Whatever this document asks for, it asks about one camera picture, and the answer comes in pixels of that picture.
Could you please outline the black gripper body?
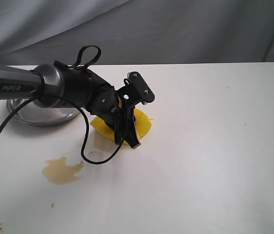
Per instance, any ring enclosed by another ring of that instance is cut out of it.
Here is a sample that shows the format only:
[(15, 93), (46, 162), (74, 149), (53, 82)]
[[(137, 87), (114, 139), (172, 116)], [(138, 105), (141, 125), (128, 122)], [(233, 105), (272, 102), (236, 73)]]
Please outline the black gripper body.
[(116, 90), (113, 86), (100, 86), (98, 94), (98, 116), (114, 130), (117, 136), (137, 136), (135, 127), (135, 103), (130, 86)]

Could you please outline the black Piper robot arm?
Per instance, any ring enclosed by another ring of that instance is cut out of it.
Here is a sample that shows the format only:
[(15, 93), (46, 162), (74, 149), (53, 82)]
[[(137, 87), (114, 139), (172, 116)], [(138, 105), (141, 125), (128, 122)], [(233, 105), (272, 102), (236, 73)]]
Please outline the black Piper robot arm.
[(89, 69), (39, 65), (23, 70), (0, 65), (0, 100), (35, 98), (41, 108), (86, 109), (100, 117), (121, 140), (135, 149), (140, 146), (133, 108), (106, 80)]

